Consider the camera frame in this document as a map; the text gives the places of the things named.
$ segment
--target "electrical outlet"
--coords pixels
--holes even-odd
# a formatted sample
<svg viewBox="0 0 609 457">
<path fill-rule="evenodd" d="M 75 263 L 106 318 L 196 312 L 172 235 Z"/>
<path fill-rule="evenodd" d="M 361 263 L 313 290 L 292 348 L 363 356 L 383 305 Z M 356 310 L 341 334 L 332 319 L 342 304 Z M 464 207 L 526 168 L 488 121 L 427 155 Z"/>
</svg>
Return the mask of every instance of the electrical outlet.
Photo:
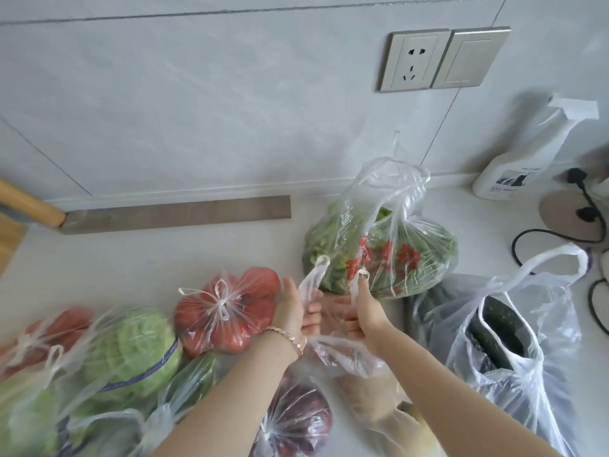
<svg viewBox="0 0 609 457">
<path fill-rule="evenodd" d="M 380 91 L 430 88 L 450 35 L 450 30 L 392 33 Z"/>
</svg>

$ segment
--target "plastic bag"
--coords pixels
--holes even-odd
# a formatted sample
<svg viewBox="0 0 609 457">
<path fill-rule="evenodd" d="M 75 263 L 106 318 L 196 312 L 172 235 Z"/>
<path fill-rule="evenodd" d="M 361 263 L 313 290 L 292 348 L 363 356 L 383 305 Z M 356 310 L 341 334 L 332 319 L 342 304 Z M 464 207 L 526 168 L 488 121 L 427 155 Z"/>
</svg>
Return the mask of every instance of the plastic bag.
<svg viewBox="0 0 609 457">
<path fill-rule="evenodd" d="M 529 275 L 558 255 L 577 256 L 578 272 Z M 451 275 L 414 299 L 419 343 L 565 456 L 577 450 L 561 366 L 581 337 L 568 286 L 587 264 L 586 253 L 567 244 L 525 262 L 513 277 Z"/>
<path fill-rule="evenodd" d="M 405 297 L 431 288 L 457 264 L 455 236 L 420 216 L 429 173 L 400 152 L 396 133 L 394 157 L 364 164 L 305 235 L 305 273 L 318 256 L 331 258 L 324 290 L 347 293 L 357 270 L 366 268 L 375 297 Z"/>
<path fill-rule="evenodd" d="M 332 430 L 332 412 L 319 387 L 288 370 L 260 425 L 250 457 L 311 457 Z"/>
<path fill-rule="evenodd" d="M 179 367 L 181 344 L 152 308 L 98 318 L 65 351 L 0 382 L 0 446 L 7 456 L 70 456 L 92 428 L 87 417 L 122 409 L 163 387 Z"/>
<path fill-rule="evenodd" d="M 275 314 L 281 284 L 270 268 L 249 268 L 237 277 L 222 271 L 198 289 L 180 289 L 174 323 L 190 359 L 203 352 L 238 354 Z"/>
<path fill-rule="evenodd" d="M 70 351 L 94 316 L 91 308 L 77 306 L 31 323 L 15 339 L 0 347 L 0 377 L 46 361 L 54 345 L 61 345 L 64 352 Z"/>
<path fill-rule="evenodd" d="M 320 255 L 315 266 L 304 278 L 298 287 L 300 301 L 306 307 L 314 298 L 320 282 L 324 278 L 326 270 L 330 265 L 330 258 Z M 356 276 L 365 274 L 364 269 L 357 271 Z M 355 304 L 357 297 L 357 278 L 351 283 L 351 303 Z M 322 333 L 309 337 L 305 347 L 305 353 L 314 352 L 316 357 L 328 368 L 327 373 L 331 376 L 339 376 L 345 373 L 370 378 L 384 375 L 390 372 L 388 365 L 376 356 L 373 356 L 361 341 L 349 340 L 340 330 L 340 323 L 333 319 L 324 326 L 331 327 L 329 333 Z"/>
<path fill-rule="evenodd" d="M 214 386 L 212 353 L 191 361 L 139 408 L 87 417 L 74 427 L 95 423 L 95 437 L 79 457 L 146 457 L 169 436 L 192 407 Z"/>
<path fill-rule="evenodd" d="M 343 375 L 337 386 L 358 421 L 375 431 L 385 457 L 433 457 L 440 446 L 393 374 L 374 378 Z"/>
</svg>

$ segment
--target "gold bracelet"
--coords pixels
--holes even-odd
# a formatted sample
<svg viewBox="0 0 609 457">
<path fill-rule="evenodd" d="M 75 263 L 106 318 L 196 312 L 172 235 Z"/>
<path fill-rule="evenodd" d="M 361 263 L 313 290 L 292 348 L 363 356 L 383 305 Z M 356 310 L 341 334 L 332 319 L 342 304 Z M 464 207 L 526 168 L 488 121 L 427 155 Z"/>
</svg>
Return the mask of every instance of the gold bracelet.
<svg viewBox="0 0 609 457">
<path fill-rule="evenodd" d="M 286 332 L 283 329 L 280 329 L 279 327 L 273 327 L 273 326 L 271 326 L 271 327 L 267 327 L 266 329 L 264 329 L 263 333 L 266 332 L 267 330 L 272 330 L 273 332 L 277 332 L 277 333 L 282 334 L 284 337 L 286 337 L 288 340 L 290 340 L 292 343 L 294 343 L 294 345 L 298 348 L 298 353 L 299 353 L 298 358 L 300 359 L 303 356 L 303 348 L 302 348 L 302 346 L 300 345 L 300 343 L 298 343 L 296 341 L 296 338 L 291 336 L 288 332 Z"/>
</svg>

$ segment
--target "switch panel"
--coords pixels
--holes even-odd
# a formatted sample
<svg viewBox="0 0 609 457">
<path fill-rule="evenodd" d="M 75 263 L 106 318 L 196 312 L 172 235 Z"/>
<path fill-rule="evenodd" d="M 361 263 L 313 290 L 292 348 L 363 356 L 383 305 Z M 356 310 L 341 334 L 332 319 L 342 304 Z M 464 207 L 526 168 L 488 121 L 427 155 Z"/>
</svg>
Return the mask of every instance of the switch panel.
<svg viewBox="0 0 609 457">
<path fill-rule="evenodd" d="M 478 86 L 512 29 L 455 30 L 432 88 Z"/>
<path fill-rule="evenodd" d="M 430 88 L 450 35 L 450 30 L 392 33 L 380 91 Z"/>
</svg>

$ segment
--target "white spray bottle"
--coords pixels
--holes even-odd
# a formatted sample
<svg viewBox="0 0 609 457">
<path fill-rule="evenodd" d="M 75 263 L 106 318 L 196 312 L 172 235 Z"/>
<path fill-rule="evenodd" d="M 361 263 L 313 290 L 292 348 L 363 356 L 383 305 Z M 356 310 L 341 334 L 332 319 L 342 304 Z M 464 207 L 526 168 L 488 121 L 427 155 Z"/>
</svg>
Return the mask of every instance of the white spray bottle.
<svg viewBox="0 0 609 457">
<path fill-rule="evenodd" d="M 491 161 L 473 185 L 483 199 L 511 200 L 554 160 L 571 129 L 582 120 L 599 119 L 596 101 L 552 96 L 548 107 L 556 107 L 541 123 L 546 127 L 521 150 L 506 152 Z"/>
</svg>

